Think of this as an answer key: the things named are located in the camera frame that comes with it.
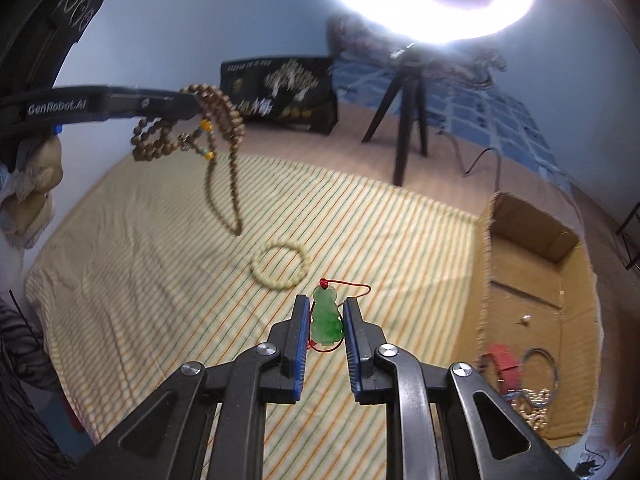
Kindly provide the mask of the left hand white glove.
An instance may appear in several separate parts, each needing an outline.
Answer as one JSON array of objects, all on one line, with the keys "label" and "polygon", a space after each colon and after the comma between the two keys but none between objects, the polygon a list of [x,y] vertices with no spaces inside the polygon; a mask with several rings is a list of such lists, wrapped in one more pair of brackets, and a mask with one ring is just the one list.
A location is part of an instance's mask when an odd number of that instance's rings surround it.
[{"label": "left hand white glove", "polygon": [[63,179],[62,144],[57,136],[22,143],[21,165],[1,165],[1,232],[16,249],[30,249],[54,216],[50,192]]}]

